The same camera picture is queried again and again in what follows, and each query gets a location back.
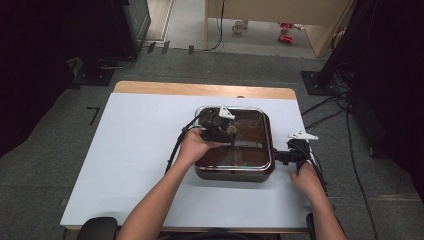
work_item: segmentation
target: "red object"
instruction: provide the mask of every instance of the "red object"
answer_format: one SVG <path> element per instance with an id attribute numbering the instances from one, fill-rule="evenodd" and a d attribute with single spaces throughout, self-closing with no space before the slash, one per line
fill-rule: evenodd
<path id="1" fill-rule="evenodd" d="M 287 31 L 289 28 L 292 27 L 292 24 L 290 23 L 280 23 L 281 31 Z"/>
<path id="2" fill-rule="evenodd" d="M 278 41 L 279 42 L 291 43 L 293 41 L 293 38 L 292 37 L 289 37 L 289 36 L 280 35 L 278 37 Z"/>

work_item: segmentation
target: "black cable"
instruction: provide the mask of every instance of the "black cable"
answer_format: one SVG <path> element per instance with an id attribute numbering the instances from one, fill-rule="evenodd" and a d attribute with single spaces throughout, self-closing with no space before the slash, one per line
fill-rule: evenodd
<path id="1" fill-rule="evenodd" d="M 107 60 L 107 59 L 99 59 L 99 60 L 97 60 L 97 63 L 100 63 L 100 61 L 105 61 L 105 60 Z M 131 57 L 131 60 L 127 64 L 125 64 L 125 65 L 115 66 L 115 67 L 103 67 L 103 66 L 100 66 L 100 68 L 101 69 L 106 69 L 106 70 L 124 69 L 124 68 L 128 67 L 129 65 L 131 65 L 131 63 L 133 63 L 133 62 L 134 62 L 134 58 Z"/>
<path id="2" fill-rule="evenodd" d="M 347 101 L 347 102 L 348 102 L 347 107 L 342 106 L 342 105 L 340 104 L 340 101 L 337 101 L 337 105 L 339 106 L 339 108 L 341 108 L 341 109 L 343 109 L 343 110 L 350 111 L 350 110 L 351 110 L 350 102 L 349 102 L 349 101 Z"/>
<path id="3" fill-rule="evenodd" d="M 341 70 L 337 70 L 335 74 L 337 76 L 337 78 L 335 80 L 335 84 L 339 88 L 339 91 L 340 92 L 349 92 L 350 91 L 350 83 L 351 83 L 352 78 L 350 76 L 348 76 L 345 71 L 341 71 Z"/>
<path id="4" fill-rule="evenodd" d="M 224 8 L 225 8 L 225 0 L 222 0 L 222 7 L 221 7 L 221 28 L 219 28 L 220 37 L 218 39 L 218 42 L 216 43 L 216 45 L 213 48 L 211 48 L 211 49 L 205 49 L 206 52 L 213 51 L 213 50 L 217 49 L 219 47 L 219 45 L 221 45 L 221 43 L 223 43 L 223 41 L 222 41 L 222 19 L 224 18 Z"/>
<path id="5" fill-rule="evenodd" d="M 329 102 L 333 102 L 333 101 L 339 101 L 339 100 L 343 100 L 343 99 L 346 99 L 345 97 L 342 97 L 344 94 L 347 94 L 347 92 L 343 92 L 343 93 L 340 93 L 340 94 L 338 94 L 338 95 L 336 95 L 336 96 L 332 96 L 332 97 L 328 97 L 328 98 L 326 98 L 324 101 L 322 101 L 322 102 L 320 102 L 320 103 L 318 103 L 318 104 L 315 104 L 314 106 L 312 106 L 312 107 L 310 107 L 309 109 L 307 109 L 306 111 L 304 111 L 303 113 L 302 113 L 302 116 L 303 115 L 305 115 L 305 114 L 307 114 L 308 112 L 310 112 L 310 111 L 312 111 L 312 110 L 314 110 L 314 109 L 316 109 L 316 108 L 318 108 L 318 107 L 320 107 L 321 105 L 323 105 L 323 104 L 325 104 L 325 103 L 329 103 Z"/>
<path id="6" fill-rule="evenodd" d="M 144 46 L 144 47 L 142 47 L 141 49 L 146 49 L 146 48 L 149 48 L 149 46 Z M 168 47 L 168 49 L 171 49 L 171 50 L 184 50 L 184 51 L 187 51 L 187 50 L 188 50 L 187 48 L 177 48 L 177 47 Z M 195 49 L 194 49 L 194 51 L 195 51 L 195 52 L 205 52 L 206 50 L 204 50 L 204 49 L 199 49 L 199 48 L 195 48 Z"/>
<path id="7" fill-rule="evenodd" d="M 171 156 L 168 160 L 168 165 L 166 166 L 165 173 L 171 168 L 172 162 L 174 161 L 175 154 L 177 153 L 178 147 L 184 139 L 185 134 L 192 128 L 193 123 L 199 119 L 203 114 L 210 113 L 211 111 L 216 111 L 216 109 L 211 109 L 209 111 L 203 111 L 199 115 L 193 118 L 190 123 L 188 123 L 182 130 L 181 134 L 178 136 L 177 142 L 175 143 L 174 149 L 172 150 Z"/>
<path id="8" fill-rule="evenodd" d="M 349 135 L 349 146 L 350 146 L 350 157 L 352 160 L 353 171 L 355 172 L 356 181 L 358 182 L 359 188 L 361 189 L 362 197 L 364 198 L 365 206 L 367 207 L 368 215 L 371 220 L 372 230 L 374 231 L 374 237 L 378 240 L 377 229 L 375 227 L 374 218 L 371 213 L 371 209 L 368 203 L 367 195 L 365 194 L 364 187 L 362 186 L 361 180 L 359 179 L 358 170 L 356 169 L 356 163 L 353 155 L 353 144 L 352 144 L 352 134 L 350 131 L 350 123 L 349 123 L 349 112 L 346 112 L 346 124 L 347 124 L 347 132 Z"/>
<path id="9" fill-rule="evenodd" d="M 321 123 L 323 123 L 324 121 L 326 121 L 326 120 L 328 120 L 328 119 L 330 119 L 330 118 L 332 118 L 332 117 L 334 117 L 334 116 L 336 116 L 336 115 L 340 114 L 340 113 L 341 113 L 341 112 L 343 112 L 343 111 L 346 111 L 346 110 L 345 110 L 345 109 L 342 109 L 342 110 L 340 110 L 340 111 L 338 111 L 338 112 L 336 112 L 336 113 L 334 113 L 334 114 L 331 114 L 330 116 L 324 117 L 324 118 L 322 118 L 322 119 L 320 119 L 320 120 L 318 120 L 318 121 L 316 121 L 316 122 L 314 122 L 314 123 L 310 124 L 309 126 L 305 127 L 305 130 L 306 130 L 306 129 L 314 128 L 314 127 L 316 127 L 316 126 L 320 125 Z"/>
<path id="10" fill-rule="evenodd" d="M 317 156 L 315 153 L 313 153 L 312 151 L 310 151 L 310 153 L 312 153 L 312 155 L 314 155 L 314 159 L 316 159 L 316 160 L 317 160 L 317 162 L 318 162 L 319 171 L 321 172 L 321 174 L 323 174 L 323 173 L 322 173 L 321 161 L 318 159 L 318 156 Z"/>

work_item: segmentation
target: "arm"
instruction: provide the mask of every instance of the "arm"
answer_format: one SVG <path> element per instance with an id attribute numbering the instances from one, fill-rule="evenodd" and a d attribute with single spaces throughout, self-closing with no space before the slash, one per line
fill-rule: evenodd
<path id="1" fill-rule="evenodd" d="M 317 239 L 347 239 L 313 166 L 305 163 L 300 168 L 299 175 L 292 172 L 290 177 L 293 184 L 306 195 L 312 205 Z"/>
<path id="2" fill-rule="evenodd" d="M 200 137 L 201 132 L 200 129 L 187 132 L 174 165 L 131 211 L 117 240 L 157 238 L 175 194 L 190 166 L 207 150 L 220 145 L 203 141 Z"/>

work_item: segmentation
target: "table surface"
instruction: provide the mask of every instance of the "table surface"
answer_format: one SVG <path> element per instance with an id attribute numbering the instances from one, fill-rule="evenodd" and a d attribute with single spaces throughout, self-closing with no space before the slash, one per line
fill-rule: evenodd
<path id="1" fill-rule="evenodd" d="M 204 91 L 212 96 L 202 96 Z M 79 229 L 90 218 L 111 216 L 122 225 L 163 176 L 181 128 L 196 109 L 221 105 L 257 107 L 267 113 L 278 150 L 287 149 L 288 134 L 304 130 L 289 89 L 120 82 L 108 100 L 60 224 Z M 276 162 L 267 181 L 251 183 L 204 180 L 192 167 L 163 231 L 220 227 L 238 232 L 306 232 L 311 208 L 291 184 L 289 172 L 294 170 L 294 165 Z"/>

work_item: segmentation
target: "gray carpet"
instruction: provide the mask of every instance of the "gray carpet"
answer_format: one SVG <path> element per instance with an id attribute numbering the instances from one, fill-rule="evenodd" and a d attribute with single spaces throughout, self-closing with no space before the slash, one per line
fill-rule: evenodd
<path id="1" fill-rule="evenodd" d="M 301 70 L 319 71 L 323 60 L 161 49 L 143 50 L 136 62 L 117 70 L 109 87 L 66 90 L 30 138 L 0 159 L 0 239 L 61 239 L 59 226 L 109 94 L 121 80 L 283 87 L 295 90 L 301 111 L 325 97 L 309 96 Z M 99 115 L 92 125 L 95 111 Z M 308 113 L 305 125 L 338 111 L 335 103 Z M 349 116 L 359 177 L 368 195 L 380 239 L 422 239 L 424 207 L 409 175 L 389 159 L 372 159 L 360 124 Z M 349 239 L 374 239 L 350 158 L 346 114 L 309 130 L 321 160 L 329 196 Z M 76 239 L 68 231 L 66 239 Z M 308 239 L 283 234 L 283 239 Z"/>

